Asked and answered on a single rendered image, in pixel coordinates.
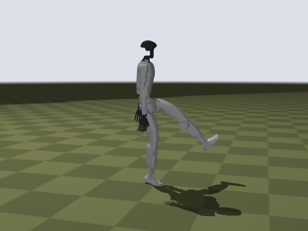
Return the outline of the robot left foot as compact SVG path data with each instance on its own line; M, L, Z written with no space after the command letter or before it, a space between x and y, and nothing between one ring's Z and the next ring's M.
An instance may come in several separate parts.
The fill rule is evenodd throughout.
M215 142L219 139L219 135L216 134L215 136L213 136L212 138L208 139L207 142L208 144L205 143L205 145L203 144L203 149L205 149L206 151L215 144Z

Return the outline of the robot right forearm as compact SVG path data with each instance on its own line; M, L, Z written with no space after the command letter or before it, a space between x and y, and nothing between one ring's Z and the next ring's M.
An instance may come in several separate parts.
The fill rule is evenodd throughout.
M141 91L140 91L140 110L142 110L142 115L146 115L147 114L147 92L148 89L146 87L142 87Z

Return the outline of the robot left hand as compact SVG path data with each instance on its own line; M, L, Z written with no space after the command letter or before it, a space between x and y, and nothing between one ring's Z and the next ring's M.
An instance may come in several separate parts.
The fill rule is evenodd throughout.
M139 117L139 122L140 122L140 116L139 116L140 115L140 108L139 108L139 104L138 104L138 110L136 111L134 120L136 119L136 116L137 116L137 121L138 121L138 117Z

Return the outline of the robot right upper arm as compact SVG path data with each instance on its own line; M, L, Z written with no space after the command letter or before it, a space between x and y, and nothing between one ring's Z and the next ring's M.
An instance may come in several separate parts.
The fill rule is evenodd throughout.
M145 83L147 82L147 73L148 73L148 64L140 64L139 65L139 89L140 91L142 87L146 87ZM148 92L149 92L149 89L148 89Z

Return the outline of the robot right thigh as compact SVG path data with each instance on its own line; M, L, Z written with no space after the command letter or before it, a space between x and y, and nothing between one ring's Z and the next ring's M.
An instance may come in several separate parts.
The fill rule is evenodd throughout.
M149 127L147 127L147 130L146 130L148 140L149 140L149 144L147 146L150 146L152 151L155 153L155 151L158 147L158 142L159 142L158 125L157 125L154 114L150 113L149 109L146 109L146 110L147 110L146 118L149 122ZM141 118L141 116L140 116L140 118Z

